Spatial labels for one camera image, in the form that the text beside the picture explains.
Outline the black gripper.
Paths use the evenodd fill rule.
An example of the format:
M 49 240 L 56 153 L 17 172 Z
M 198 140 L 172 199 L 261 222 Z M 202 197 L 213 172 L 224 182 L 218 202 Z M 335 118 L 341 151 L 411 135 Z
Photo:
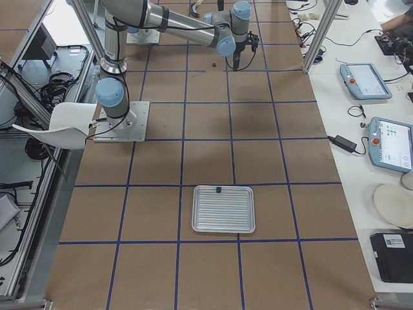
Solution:
M 251 47 L 251 51 L 255 54 L 259 44 L 259 36 L 253 34 L 252 31 L 246 32 L 242 35 L 236 36 L 236 49 L 233 53 L 233 69 L 239 70 L 239 62 L 241 60 L 241 53 L 247 46 Z

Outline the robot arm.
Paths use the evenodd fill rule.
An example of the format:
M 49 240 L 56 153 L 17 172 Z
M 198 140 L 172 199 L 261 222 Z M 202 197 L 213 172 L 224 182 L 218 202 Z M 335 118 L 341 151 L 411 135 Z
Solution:
M 141 75 L 146 99 L 180 103 L 191 122 L 230 117 L 236 103 L 252 101 L 252 79 L 262 69 L 259 37 L 249 31 L 251 5 L 207 13 L 205 21 L 150 1 L 103 1 L 102 69 Z

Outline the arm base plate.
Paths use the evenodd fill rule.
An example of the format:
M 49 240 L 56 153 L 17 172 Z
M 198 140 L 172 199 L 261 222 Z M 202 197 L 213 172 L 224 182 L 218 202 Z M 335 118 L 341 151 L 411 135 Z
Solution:
M 158 45 L 160 32 L 154 29 L 129 28 L 126 37 L 128 45 Z
M 125 119 L 112 119 L 107 118 L 101 108 L 99 117 L 106 120 L 97 124 L 93 140 L 96 143 L 144 142 L 149 110 L 149 101 L 131 101 Z

